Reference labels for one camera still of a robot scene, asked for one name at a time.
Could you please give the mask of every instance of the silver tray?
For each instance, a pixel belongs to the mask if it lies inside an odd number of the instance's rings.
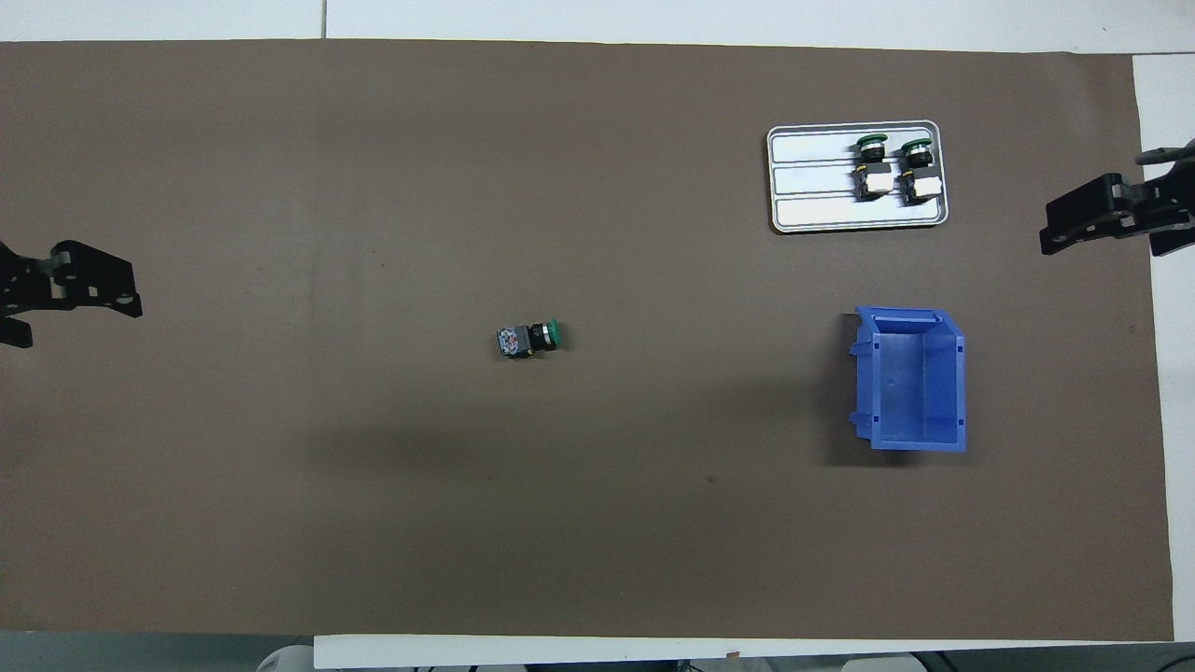
[[[932,139],[930,151],[942,172],[942,195],[911,206],[896,187],[875,201],[858,200],[851,175],[858,157],[854,142],[870,133],[888,135],[884,161],[896,175],[900,146]],[[949,212],[942,134],[929,120],[778,126],[767,133],[767,171],[772,226],[782,233],[933,226],[945,221]]]

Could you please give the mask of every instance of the white table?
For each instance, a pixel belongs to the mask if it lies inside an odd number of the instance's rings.
[[[1195,12],[1188,0],[0,0],[0,41],[440,38],[768,44],[979,51],[1159,54],[1134,57],[1141,146],[1195,135]],[[1092,175],[1103,172],[1092,166]],[[1156,172],[1146,171],[1147,177]],[[1153,259],[1166,499],[1177,641],[1195,640],[1195,250]],[[333,635],[320,667],[650,660],[1059,646],[983,640],[716,640]]]

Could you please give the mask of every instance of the blue storage bin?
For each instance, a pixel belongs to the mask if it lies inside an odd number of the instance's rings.
[[[856,311],[856,433],[881,451],[966,451],[967,353],[955,322],[931,308]]]

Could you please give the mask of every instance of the metal tray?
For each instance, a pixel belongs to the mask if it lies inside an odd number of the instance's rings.
[[[869,133],[888,135],[884,161],[897,175],[900,146],[930,136],[933,161],[942,171],[942,195],[909,206],[897,187],[875,201],[859,201],[851,176],[858,157],[854,142]],[[942,134],[929,120],[778,126],[767,133],[767,171],[772,226],[782,233],[933,226],[949,212]]]

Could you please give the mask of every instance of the brown paper mat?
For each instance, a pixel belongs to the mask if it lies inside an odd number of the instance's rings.
[[[0,350],[0,625],[1171,636],[1127,56],[0,45],[0,232],[146,316]],[[932,118],[951,215],[782,237],[776,124]],[[856,439],[853,306],[950,311],[969,451]],[[497,356],[556,316],[568,348]]]

